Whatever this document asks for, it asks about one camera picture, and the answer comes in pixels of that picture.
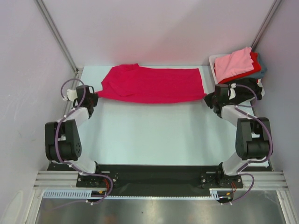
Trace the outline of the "magenta t shirt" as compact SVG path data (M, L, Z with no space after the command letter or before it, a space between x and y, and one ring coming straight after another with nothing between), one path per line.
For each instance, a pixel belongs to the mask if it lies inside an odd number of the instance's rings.
M101 82L100 98L132 103L171 104L206 96L199 69L114 66Z

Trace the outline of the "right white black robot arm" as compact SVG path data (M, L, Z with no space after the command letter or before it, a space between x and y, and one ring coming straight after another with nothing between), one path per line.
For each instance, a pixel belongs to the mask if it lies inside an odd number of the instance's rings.
M220 165L222 171L215 176L220 187L227 187L233 180L232 176L239 175L249 164L268 161L273 153L270 121L241 109L253 105L234 105L230 102L237 97L237 87L250 91L252 100L257 102L256 93L241 84L216 84L211 97L213 112L236 127L235 152Z

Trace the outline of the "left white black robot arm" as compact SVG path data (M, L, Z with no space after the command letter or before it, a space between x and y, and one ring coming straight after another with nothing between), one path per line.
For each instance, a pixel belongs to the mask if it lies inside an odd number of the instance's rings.
M73 103L70 115L45 124L45 154L49 161L76 167L87 175L92 186L103 182L103 174L96 171L96 162L82 154L82 144L78 128L91 118L98 103L98 96L90 85L67 90L67 100Z

